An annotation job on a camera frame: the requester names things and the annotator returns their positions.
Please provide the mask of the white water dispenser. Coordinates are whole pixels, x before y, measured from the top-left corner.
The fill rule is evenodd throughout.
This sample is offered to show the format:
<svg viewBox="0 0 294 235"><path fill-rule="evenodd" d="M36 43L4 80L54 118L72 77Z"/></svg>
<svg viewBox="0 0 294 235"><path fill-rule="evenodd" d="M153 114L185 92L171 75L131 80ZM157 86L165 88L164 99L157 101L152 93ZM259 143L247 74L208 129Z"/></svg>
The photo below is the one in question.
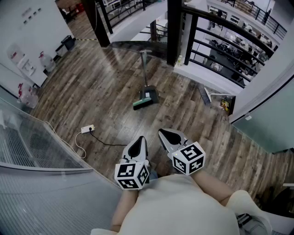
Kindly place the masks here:
<svg viewBox="0 0 294 235"><path fill-rule="evenodd" d="M18 69L25 74L27 77L31 77L35 70L36 67L32 64L30 61L29 57L25 55L18 63L17 63Z"/></svg>

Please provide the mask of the frosted glass panel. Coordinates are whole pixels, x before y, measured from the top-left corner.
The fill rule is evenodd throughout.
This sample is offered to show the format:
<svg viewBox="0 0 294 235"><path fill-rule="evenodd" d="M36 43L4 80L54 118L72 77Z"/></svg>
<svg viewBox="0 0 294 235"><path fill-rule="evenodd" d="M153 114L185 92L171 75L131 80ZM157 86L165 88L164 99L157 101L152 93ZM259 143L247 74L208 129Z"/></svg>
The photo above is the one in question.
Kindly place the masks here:
<svg viewBox="0 0 294 235"><path fill-rule="evenodd" d="M294 78L232 125L268 153L294 149Z"/></svg>

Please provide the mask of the person's cream shirt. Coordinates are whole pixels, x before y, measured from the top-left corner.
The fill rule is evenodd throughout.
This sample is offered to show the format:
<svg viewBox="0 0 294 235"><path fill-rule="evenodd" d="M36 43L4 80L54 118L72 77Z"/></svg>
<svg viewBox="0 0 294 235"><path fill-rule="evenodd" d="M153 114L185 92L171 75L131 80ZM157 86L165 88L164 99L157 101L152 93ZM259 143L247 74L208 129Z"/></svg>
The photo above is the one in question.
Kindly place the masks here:
<svg viewBox="0 0 294 235"><path fill-rule="evenodd" d="M226 206L204 193L191 175L172 174L138 190L119 232L90 235L271 235L270 220L247 191L234 190Z"/></svg>

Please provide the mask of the clear water jug red cap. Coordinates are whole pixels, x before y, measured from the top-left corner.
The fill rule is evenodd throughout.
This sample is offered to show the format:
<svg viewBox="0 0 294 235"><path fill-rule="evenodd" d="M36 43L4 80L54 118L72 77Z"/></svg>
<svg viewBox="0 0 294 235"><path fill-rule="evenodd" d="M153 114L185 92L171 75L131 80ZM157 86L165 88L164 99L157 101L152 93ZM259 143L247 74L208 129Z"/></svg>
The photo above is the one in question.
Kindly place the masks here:
<svg viewBox="0 0 294 235"><path fill-rule="evenodd" d="M38 104L38 97L33 90L20 91L19 98L23 104L32 109L34 109Z"/></svg>
<svg viewBox="0 0 294 235"><path fill-rule="evenodd" d="M52 72L56 67L56 63L51 56L45 54L43 51L40 53L39 56L40 63L44 67L47 72Z"/></svg>
<svg viewBox="0 0 294 235"><path fill-rule="evenodd" d="M33 94L33 88L30 85L21 83L18 85L18 97L19 99L24 99L25 97L31 96Z"/></svg>

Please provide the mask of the green broom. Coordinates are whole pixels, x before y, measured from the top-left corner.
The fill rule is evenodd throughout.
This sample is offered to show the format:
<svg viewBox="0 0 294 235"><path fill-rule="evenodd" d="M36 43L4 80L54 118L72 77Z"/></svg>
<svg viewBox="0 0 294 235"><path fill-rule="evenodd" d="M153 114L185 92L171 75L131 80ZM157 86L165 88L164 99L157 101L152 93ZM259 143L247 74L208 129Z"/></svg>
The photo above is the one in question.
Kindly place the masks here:
<svg viewBox="0 0 294 235"><path fill-rule="evenodd" d="M146 78L146 60L147 60L147 53L152 52L151 50L141 50L140 56L141 56L141 62L142 62L142 68L143 68L143 85L141 90L141 98L140 100L133 103L133 109L138 110L140 108L146 107L153 103L152 99L150 97L146 97L145 94L145 88L147 87L147 78Z"/></svg>

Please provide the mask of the dispenser water bottle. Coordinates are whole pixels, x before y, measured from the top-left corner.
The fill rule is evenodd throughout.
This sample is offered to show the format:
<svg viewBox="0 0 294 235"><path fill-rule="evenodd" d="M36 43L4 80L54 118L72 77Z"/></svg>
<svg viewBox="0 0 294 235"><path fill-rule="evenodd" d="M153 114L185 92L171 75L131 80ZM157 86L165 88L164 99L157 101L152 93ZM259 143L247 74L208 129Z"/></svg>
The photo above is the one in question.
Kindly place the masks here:
<svg viewBox="0 0 294 235"><path fill-rule="evenodd" d="M16 44L11 44L7 50L7 56L8 58L17 65L24 57L25 53L21 50L21 48Z"/></svg>

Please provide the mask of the black metal railing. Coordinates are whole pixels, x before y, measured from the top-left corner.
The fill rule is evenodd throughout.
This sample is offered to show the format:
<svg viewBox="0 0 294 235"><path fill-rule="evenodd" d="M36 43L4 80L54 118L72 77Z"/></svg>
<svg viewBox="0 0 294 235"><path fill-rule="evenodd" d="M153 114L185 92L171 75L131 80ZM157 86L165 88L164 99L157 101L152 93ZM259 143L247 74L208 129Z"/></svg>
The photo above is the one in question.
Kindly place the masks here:
<svg viewBox="0 0 294 235"><path fill-rule="evenodd" d="M197 64L199 66L202 66L210 71L213 71L214 73L226 78L227 80L231 81L232 83L238 85L241 88L245 88L244 83L241 83L241 80L246 80L247 82L251 82L251 80L249 78L247 78L245 75L243 75L240 71L243 67L246 67L248 70L250 70L252 73L257 74L258 72L253 69L253 67L250 67L248 64L245 63L245 60L241 60L240 57L244 57L246 56L247 58L251 58L253 59L256 63L259 63L261 65L264 65L265 63L257 58L256 56L254 56L250 51L245 50L244 48L242 48L240 46L240 44L236 43L236 42L232 42L228 39L225 39L224 37L221 37L215 33L210 32L209 30L206 30L204 28L200 28L197 26L198 23L198 19L202 18L202 19L206 19L211 21L212 23L217 23L239 35L241 35L242 37L244 37L245 39L249 40L251 43L253 43L255 46L257 46L258 48L260 48L263 52L265 52L266 56L268 56L269 58L274 54L274 51L271 50L270 47L268 47L266 44L264 44L262 41L260 41L258 38L256 38L255 36L253 36L252 34L250 34L249 32L245 31L244 29L240 28L239 26L219 17L216 15L213 15L211 13L208 12L204 12L202 10L198 10L196 8L192 8L186 5L182 5L182 12L189 14L192 16L192 22L191 22L191 27L190 27L190 33L189 33L189 39L188 39L188 44L187 44L187 51L186 51L186 56L185 56L185 61L184 64L188 65L189 62L192 62L194 64ZM202 42L198 39L195 39L195 35L196 32L202 32L205 34L208 34L210 36L213 36L215 38L218 38L220 40L222 40L223 42L228 43L229 45L231 45L232 47L234 47L235 49L241 51L241 56L234 56L233 52L229 52L227 49L222 50L221 49L221 45L220 44L214 44L211 45L209 43L205 43ZM208 56L202 52L196 51L192 48L194 43L198 43L200 45L203 45L206 48L210 48L214 51L216 51L217 53L225 56L227 59L230 59L232 62L235 61L236 65L235 66L229 66L227 64L225 64L224 62L222 62L220 59L218 59L217 57L214 58L212 56ZM227 70L230 70L232 72L232 75L234 75L234 77L230 77L227 76L225 74L222 74L222 72L217 71L215 69L213 69L211 66L208 66L206 64L200 63L192 58L190 58L191 54L194 53L195 55L201 56L205 59L207 59L210 62L214 62L222 67L224 67Z"/></svg>
<svg viewBox="0 0 294 235"><path fill-rule="evenodd" d="M266 11L256 6L252 1L248 1L248 0L218 0L218 1L242 11L243 13L251 16L256 21L263 24L263 18ZM275 34L280 39L284 39L287 33L287 30L271 16L269 16L264 26L267 27L273 34Z"/></svg>
<svg viewBox="0 0 294 235"><path fill-rule="evenodd" d="M95 0L96 16L98 14L103 16L106 30L112 34L114 27L122 21L161 2L166 0Z"/></svg>

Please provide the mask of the dark box with yellow items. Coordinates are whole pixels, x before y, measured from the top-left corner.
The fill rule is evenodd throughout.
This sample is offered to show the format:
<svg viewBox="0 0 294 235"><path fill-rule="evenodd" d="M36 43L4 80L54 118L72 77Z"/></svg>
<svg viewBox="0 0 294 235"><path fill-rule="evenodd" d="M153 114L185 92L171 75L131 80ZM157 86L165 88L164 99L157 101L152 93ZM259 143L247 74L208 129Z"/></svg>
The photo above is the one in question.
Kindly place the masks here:
<svg viewBox="0 0 294 235"><path fill-rule="evenodd" d="M235 96L224 96L221 100L220 106L228 113L228 115L233 114L235 106L236 97Z"/></svg>

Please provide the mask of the white trash bin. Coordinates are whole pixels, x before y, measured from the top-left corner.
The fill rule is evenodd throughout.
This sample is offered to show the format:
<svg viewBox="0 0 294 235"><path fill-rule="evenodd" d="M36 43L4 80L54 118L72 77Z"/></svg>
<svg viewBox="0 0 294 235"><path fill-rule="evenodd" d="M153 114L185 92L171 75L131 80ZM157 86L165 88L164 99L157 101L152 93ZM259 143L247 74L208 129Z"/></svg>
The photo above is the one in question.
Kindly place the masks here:
<svg viewBox="0 0 294 235"><path fill-rule="evenodd" d="M61 44L57 49L56 49L56 54L59 56L59 57L63 57L66 55L66 53L68 52L68 49L66 47L65 44Z"/></svg>

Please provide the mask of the glass partition with blinds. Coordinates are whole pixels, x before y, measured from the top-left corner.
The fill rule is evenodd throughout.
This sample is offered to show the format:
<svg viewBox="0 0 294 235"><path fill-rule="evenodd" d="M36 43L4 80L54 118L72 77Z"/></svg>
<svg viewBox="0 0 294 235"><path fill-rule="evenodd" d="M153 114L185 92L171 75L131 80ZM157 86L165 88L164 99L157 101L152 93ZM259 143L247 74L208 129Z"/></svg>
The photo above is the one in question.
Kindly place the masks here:
<svg viewBox="0 0 294 235"><path fill-rule="evenodd" d="M110 229L121 190L0 88L0 235Z"/></svg>

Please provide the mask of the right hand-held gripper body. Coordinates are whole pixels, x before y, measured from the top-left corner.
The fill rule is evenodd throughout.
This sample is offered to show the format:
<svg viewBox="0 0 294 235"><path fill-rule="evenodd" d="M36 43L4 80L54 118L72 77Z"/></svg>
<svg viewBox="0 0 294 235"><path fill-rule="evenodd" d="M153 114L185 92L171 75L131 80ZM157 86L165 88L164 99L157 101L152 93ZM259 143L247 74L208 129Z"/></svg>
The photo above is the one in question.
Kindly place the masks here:
<svg viewBox="0 0 294 235"><path fill-rule="evenodd" d="M200 144L187 138L171 139L167 151L173 167L185 175L198 171L205 164L205 152Z"/></svg>

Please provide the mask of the person's right forearm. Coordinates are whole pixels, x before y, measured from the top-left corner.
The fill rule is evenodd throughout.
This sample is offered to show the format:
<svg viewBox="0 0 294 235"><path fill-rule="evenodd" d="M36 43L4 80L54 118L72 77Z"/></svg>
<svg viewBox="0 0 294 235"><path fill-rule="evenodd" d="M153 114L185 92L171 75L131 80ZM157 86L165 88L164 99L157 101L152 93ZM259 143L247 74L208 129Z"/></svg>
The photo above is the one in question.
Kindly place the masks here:
<svg viewBox="0 0 294 235"><path fill-rule="evenodd" d="M202 169L191 174L191 177L204 193L217 200L223 206L227 205L234 193L234 190L227 184Z"/></svg>

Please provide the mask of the dark wooden post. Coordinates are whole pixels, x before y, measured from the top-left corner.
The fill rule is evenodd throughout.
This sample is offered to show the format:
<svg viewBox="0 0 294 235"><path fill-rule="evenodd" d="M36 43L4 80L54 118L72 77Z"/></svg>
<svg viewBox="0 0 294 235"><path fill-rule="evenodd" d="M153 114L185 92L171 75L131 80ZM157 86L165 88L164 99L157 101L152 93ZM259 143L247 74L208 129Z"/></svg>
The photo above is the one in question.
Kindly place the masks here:
<svg viewBox="0 0 294 235"><path fill-rule="evenodd" d="M174 66L177 62L182 36L184 0L167 0L168 8L168 38L167 38L167 64Z"/></svg>
<svg viewBox="0 0 294 235"><path fill-rule="evenodd" d="M81 0L81 2L100 46L107 48L110 41L98 12L96 0Z"/></svg>

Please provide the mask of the black trash bin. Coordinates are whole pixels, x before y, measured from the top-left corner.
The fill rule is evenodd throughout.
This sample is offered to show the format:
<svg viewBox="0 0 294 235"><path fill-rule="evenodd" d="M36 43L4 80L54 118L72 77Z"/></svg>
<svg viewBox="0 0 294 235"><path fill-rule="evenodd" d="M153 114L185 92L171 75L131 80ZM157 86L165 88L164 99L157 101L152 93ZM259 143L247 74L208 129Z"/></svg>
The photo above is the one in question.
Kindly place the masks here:
<svg viewBox="0 0 294 235"><path fill-rule="evenodd" d="M71 35L68 35L61 41L61 44L63 44L67 50L71 50L75 45L75 38L73 38Z"/></svg>

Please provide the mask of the white power strip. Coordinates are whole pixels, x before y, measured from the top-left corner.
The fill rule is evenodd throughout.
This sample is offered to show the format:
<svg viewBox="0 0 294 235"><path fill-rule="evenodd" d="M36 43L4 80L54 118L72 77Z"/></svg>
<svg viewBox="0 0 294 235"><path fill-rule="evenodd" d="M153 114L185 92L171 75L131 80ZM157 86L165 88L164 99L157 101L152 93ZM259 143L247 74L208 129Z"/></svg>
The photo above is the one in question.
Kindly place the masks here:
<svg viewBox="0 0 294 235"><path fill-rule="evenodd" d="M94 130L95 130L95 126L94 126L93 124L91 124L91 125L88 125L88 126L82 127L82 128L81 128L81 133L82 133L82 134L86 134L86 133L90 133L90 132L92 132L92 131L94 131Z"/></svg>

